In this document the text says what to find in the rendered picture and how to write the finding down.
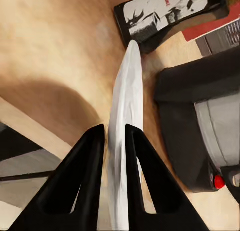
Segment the bottle of coffee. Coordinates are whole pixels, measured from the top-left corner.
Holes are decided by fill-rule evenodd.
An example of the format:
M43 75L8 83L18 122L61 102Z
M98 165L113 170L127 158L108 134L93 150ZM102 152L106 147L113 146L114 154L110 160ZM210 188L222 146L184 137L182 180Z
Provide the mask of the bottle of coffee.
M132 40L140 55L149 55L186 29L221 20L240 0L127 0L113 8L128 49Z

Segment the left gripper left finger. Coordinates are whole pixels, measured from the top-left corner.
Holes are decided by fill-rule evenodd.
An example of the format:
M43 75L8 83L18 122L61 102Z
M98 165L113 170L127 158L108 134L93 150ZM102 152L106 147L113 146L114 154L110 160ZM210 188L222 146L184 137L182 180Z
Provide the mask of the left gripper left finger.
M97 231L104 149L88 129L8 231Z

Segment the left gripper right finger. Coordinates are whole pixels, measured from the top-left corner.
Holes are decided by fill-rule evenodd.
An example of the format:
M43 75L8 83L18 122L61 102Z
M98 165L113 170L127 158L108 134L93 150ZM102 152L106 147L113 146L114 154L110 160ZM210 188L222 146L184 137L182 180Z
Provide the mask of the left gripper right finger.
M125 125L129 231L210 231L145 133ZM156 213L145 211L139 159Z

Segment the saucer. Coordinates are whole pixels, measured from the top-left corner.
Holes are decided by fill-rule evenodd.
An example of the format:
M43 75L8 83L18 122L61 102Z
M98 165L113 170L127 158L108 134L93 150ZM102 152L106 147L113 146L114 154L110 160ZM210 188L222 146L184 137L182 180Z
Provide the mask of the saucer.
M132 40L113 85L107 128L107 199L112 231L129 231L126 124L144 132L143 73L139 45ZM139 175L142 167L137 158Z

